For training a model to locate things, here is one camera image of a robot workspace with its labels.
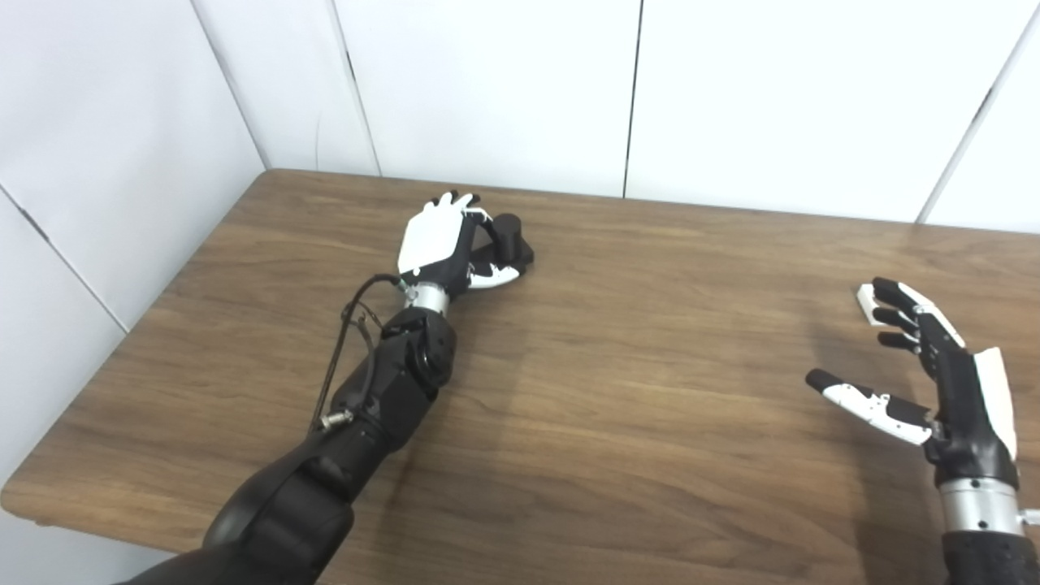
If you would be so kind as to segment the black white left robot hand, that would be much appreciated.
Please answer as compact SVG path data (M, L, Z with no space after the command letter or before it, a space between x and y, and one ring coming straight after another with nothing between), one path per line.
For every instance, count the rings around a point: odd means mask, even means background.
M478 205L475 193L454 190L430 200L406 225L397 270L409 288L427 283L458 297L498 288L527 271L517 217L497 219Z

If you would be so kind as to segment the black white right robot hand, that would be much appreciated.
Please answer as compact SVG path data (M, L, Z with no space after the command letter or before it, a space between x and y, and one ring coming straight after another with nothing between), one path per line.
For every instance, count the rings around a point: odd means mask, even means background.
M880 345L913 354L934 382L931 410L814 368L806 384L848 414L898 440L922 447L937 485L994 480L1019 488L1012 395L999 348L973 352L950 319L906 283L882 277L863 283L856 300Z

